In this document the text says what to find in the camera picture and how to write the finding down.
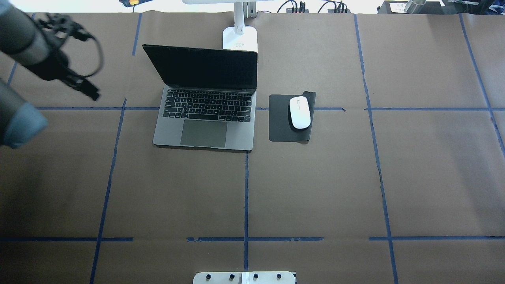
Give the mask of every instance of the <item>mouse pad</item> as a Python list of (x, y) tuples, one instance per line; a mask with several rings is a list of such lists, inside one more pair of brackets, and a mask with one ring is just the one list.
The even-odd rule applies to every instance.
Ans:
[(314, 123), (316, 92), (304, 91), (302, 96), (309, 101), (311, 124), (305, 129), (297, 129), (291, 123), (289, 100), (299, 95), (271, 94), (268, 97), (268, 138), (270, 141), (298, 142), (309, 141)]

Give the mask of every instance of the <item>open laptop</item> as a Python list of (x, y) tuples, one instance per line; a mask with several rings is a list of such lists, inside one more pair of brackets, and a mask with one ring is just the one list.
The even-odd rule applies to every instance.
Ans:
[(165, 83), (153, 144), (253, 149), (257, 53), (142, 47)]

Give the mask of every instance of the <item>white mouse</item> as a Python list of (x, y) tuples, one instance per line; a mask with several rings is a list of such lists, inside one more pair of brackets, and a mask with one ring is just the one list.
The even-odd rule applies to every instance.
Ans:
[(309, 102), (304, 96), (290, 99), (289, 111), (291, 112), (291, 122), (295, 128), (304, 129), (311, 124)]

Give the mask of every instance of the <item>laptop screen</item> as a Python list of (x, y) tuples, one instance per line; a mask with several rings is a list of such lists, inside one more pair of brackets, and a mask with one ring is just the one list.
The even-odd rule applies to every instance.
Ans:
[(143, 44), (166, 85), (256, 89), (258, 54)]

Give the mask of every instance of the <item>keyboard key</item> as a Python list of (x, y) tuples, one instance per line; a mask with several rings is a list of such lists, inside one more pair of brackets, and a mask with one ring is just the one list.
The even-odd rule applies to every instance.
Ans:
[(251, 113), (250, 112), (238, 112), (237, 114), (239, 116), (251, 117)]
[(217, 115), (203, 115), (203, 114), (189, 114), (191, 119), (207, 119), (207, 120), (218, 120)]

